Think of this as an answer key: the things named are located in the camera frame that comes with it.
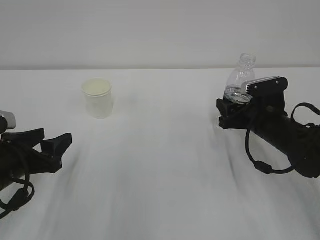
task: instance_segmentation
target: white tablecloth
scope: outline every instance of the white tablecloth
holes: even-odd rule
[[[0,220],[1,240],[319,240],[317,179],[264,175],[245,152],[244,130],[218,127],[216,99],[232,69],[0,71],[0,109],[12,132],[72,133],[56,174],[31,176],[35,196]],[[287,112],[320,107],[320,68],[264,68],[283,76]],[[112,83],[111,117],[86,114],[81,84]],[[304,123],[320,119],[305,109]],[[288,159],[254,134],[257,160]],[[8,201],[17,186],[0,192]]]

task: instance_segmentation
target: clear plastic bottle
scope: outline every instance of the clear plastic bottle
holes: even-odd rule
[[[251,96],[240,92],[244,82],[256,79],[254,67],[256,56],[243,53],[240,56],[237,67],[231,73],[224,91],[224,97],[235,104],[246,104],[250,102]]]

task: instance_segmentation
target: cable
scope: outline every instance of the cable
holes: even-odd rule
[[[15,146],[11,145],[8,142],[2,142],[1,144],[5,146],[13,155],[15,155],[17,159],[20,160],[24,169],[24,174],[25,174],[24,180],[19,178],[14,178],[14,177],[10,178],[12,182],[23,185],[23,188],[20,188],[15,193],[15,195],[11,198],[8,204],[5,204],[3,201],[0,200],[0,208],[5,210],[4,212],[0,213],[0,219],[3,219],[12,211],[17,211],[19,208],[26,205],[33,198],[35,194],[35,187],[30,182],[29,166],[24,156],[19,151],[19,149],[17,149]]]
[[[251,155],[251,152],[250,152],[250,148],[249,148],[249,138],[250,138],[250,132],[255,124],[255,121],[257,120],[257,118],[259,117],[260,115],[260,111],[256,111],[254,116],[252,117],[249,125],[248,125],[248,128],[246,130],[246,134],[245,134],[245,151],[246,151],[246,154],[248,156],[248,158],[250,159],[250,161],[254,164],[254,167],[259,170],[260,172],[263,172],[265,174],[287,174],[287,173],[290,173],[292,172],[293,170],[296,169],[296,166],[297,166],[297,163],[296,162],[295,164],[291,165],[290,167],[286,168],[286,169],[283,169],[283,170],[275,170],[272,168],[271,165],[263,162],[263,161],[256,161],[252,155]]]

